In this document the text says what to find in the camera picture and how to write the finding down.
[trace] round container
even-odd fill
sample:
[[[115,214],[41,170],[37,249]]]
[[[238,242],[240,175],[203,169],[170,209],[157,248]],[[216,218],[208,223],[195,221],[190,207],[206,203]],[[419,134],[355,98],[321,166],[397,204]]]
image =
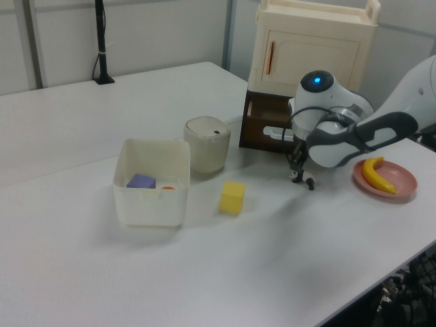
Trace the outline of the round container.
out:
[[[224,167],[230,128],[214,117],[194,118],[185,124],[183,137],[191,148],[191,169],[209,174]]]

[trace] canister lid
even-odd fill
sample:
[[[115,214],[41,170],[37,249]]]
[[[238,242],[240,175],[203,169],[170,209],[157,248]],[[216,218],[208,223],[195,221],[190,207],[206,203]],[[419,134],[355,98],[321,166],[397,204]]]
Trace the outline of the canister lid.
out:
[[[186,123],[193,133],[200,136],[218,136],[229,132],[229,127],[214,117],[198,117]]]

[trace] plastic bin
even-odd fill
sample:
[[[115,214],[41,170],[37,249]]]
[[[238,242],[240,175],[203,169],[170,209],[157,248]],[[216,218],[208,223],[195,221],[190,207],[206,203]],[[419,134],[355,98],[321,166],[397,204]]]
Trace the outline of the plastic bin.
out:
[[[128,188],[135,174],[156,178],[156,189]],[[189,144],[182,140],[124,141],[114,175],[116,213],[125,225],[178,226],[185,218]]]

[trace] yellow sponge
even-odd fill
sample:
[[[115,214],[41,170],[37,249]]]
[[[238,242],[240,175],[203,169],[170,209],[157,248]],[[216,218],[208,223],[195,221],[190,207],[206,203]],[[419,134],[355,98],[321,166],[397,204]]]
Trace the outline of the yellow sponge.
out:
[[[240,213],[243,207],[245,184],[226,181],[221,192],[219,210]]]

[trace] cabinet door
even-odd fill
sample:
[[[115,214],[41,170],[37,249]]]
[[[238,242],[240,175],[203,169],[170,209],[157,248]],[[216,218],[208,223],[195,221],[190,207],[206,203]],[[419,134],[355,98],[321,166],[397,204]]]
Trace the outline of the cabinet door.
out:
[[[262,80],[298,86],[313,70],[330,72],[347,87],[359,42],[269,31]]]

